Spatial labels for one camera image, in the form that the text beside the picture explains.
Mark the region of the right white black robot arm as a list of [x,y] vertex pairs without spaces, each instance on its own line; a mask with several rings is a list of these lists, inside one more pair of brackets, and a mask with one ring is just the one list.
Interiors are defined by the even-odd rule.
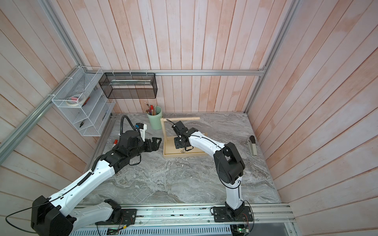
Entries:
[[187,128],[181,121],[173,123],[172,128],[177,135],[174,138],[176,149],[198,148],[213,157],[218,177],[226,189],[225,206],[215,207],[213,214],[237,221],[247,207],[241,191],[245,163],[235,144],[217,142],[195,128]]

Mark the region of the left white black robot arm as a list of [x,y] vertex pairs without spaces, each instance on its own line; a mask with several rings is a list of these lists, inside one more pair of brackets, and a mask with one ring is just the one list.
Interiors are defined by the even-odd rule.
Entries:
[[131,125],[127,131],[120,130],[117,144],[107,153],[96,158],[92,167],[77,180],[51,195],[34,200],[31,209],[31,228],[40,236],[68,236],[72,231],[98,222],[122,225],[122,208],[114,200],[75,210],[75,207],[101,183],[108,180],[131,160],[144,152],[158,151],[161,138],[145,138],[147,126]]

